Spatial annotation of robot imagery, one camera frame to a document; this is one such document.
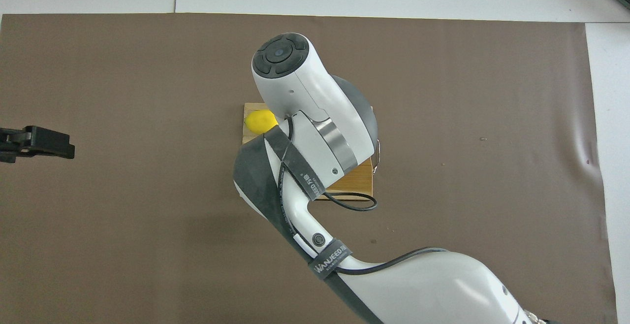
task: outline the black button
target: black button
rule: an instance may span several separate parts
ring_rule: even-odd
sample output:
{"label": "black button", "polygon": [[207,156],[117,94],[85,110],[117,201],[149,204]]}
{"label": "black button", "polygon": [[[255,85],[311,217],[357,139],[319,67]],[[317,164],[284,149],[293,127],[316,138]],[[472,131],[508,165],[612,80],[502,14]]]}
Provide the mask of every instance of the black button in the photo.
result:
{"label": "black button", "polygon": [[313,234],[313,244],[315,246],[322,246],[326,243],[326,238],[321,233]]}
{"label": "black button", "polygon": [[286,61],[276,64],[276,74],[282,74],[288,72],[294,68],[297,68],[302,61],[302,55],[299,53],[293,53]]}
{"label": "black button", "polygon": [[269,41],[266,41],[265,43],[263,43],[263,45],[262,45],[262,46],[261,46],[258,50],[259,50],[259,51],[263,51],[263,50],[265,50],[265,48],[267,48],[267,46],[268,46],[268,45],[270,45],[270,44],[274,43],[275,41],[278,41],[278,40],[279,40],[279,39],[281,39],[281,38],[282,38],[282,35],[281,35],[281,34],[279,34],[278,36],[276,36],[276,37],[274,37],[274,38],[270,39]]}
{"label": "black button", "polygon": [[272,65],[269,64],[269,62],[265,62],[262,53],[257,53],[254,56],[254,66],[265,74],[269,74],[269,72],[272,70]]}
{"label": "black button", "polygon": [[289,39],[290,41],[293,42],[293,44],[295,44],[296,50],[305,50],[306,46],[308,45],[308,42],[306,41],[304,37],[295,33],[290,33],[286,35],[286,39]]}
{"label": "black button", "polygon": [[293,52],[291,43],[286,39],[281,39],[270,44],[265,49],[265,57],[272,63],[279,63],[287,59]]}

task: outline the silver band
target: silver band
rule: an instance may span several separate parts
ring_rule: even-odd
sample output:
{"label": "silver band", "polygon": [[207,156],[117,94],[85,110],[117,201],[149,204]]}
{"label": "silver band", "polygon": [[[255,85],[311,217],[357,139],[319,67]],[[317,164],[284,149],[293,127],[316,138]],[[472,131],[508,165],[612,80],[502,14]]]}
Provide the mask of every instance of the silver band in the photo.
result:
{"label": "silver band", "polygon": [[344,135],[339,131],[333,120],[330,118],[322,122],[311,120],[311,124],[315,126],[330,150],[335,154],[335,158],[337,158],[339,165],[342,166],[344,174],[349,173],[358,165],[352,148],[350,148],[346,138],[344,138]]}

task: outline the round button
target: round button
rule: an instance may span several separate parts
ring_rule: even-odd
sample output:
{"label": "round button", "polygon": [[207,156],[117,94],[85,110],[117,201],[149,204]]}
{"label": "round button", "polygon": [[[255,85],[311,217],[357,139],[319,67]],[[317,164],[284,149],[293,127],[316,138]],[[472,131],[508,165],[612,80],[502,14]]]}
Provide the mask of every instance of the round button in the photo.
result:
{"label": "round button", "polygon": [[265,48],[265,57],[272,63],[280,63],[287,59],[291,52],[293,52],[291,44],[287,40],[281,39]]}
{"label": "round button", "polygon": [[326,238],[321,233],[313,234],[313,244],[315,246],[322,246],[326,243]]}
{"label": "round button", "polygon": [[285,60],[282,63],[276,64],[276,73],[282,74],[290,70],[295,70],[298,68],[301,61],[302,61],[302,55],[295,52],[291,55],[289,59]]}

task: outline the brown backdrop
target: brown backdrop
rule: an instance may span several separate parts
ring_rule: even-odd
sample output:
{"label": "brown backdrop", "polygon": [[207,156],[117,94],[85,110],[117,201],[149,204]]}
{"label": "brown backdrop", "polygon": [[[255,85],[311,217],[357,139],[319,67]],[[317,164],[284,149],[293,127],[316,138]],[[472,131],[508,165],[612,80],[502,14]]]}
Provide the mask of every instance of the brown backdrop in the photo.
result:
{"label": "brown backdrop", "polygon": [[358,322],[232,184],[282,32],[377,114],[380,208],[311,205],[356,257],[441,246],[542,317],[616,322],[583,24],[218,14],[4,15],[1,126],[76,158],[0,165],[0,322]]}

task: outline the control buttons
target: control buttons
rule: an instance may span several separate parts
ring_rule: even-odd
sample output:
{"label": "control buttons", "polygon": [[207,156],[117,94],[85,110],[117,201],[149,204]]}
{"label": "control buttons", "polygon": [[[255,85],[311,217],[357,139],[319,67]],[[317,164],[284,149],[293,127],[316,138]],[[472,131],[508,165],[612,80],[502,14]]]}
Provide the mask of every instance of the control buttons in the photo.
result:
{"label": "control buttons", "polygon": [[252,68],[261,77],[280,78],[295,72],[308,54],[306,37],[292,32],[280,34],[258,49],[252,59]]}
{"label": "control buttons", "polygon": [[293,52],[293,47],[290,41],[283,39],[275,41],[265,48],[265,57],[272,63],[279,63],[287,59],[291,52]]}
{"label": "control buttons", "polygon": [[288,39],[289,41],[293,42],[293,44],[295,44],[296,50],[305,50],[306,46],[308,46],[308,42],[306,41],[306,39],[304,39],[304,37],[298,34],[294,34],[294,33],[287,34],[286,39]]}
{"label": "control buttons", "polygon": [[277,66],[276,66],[276,73],[277,74],[282,74],[284,72],[288,72],[288,71],[292,70],[293,68],[297,68],[297,66],[299,66],[301,61],[302,61],[302,55],[300,55],[300,54],[292,55],[286,61],[284,61],[284,62],[282,62],[280,64],[277,64]]}
{"label": "control buttons", "polygon": [[265,60],[263,59],[263,55],[261,54],[256,54],[254,56],[254,66],[265,74],[269,74],[269,72],[272,70],[272,65],[268,62],[265,62]]}

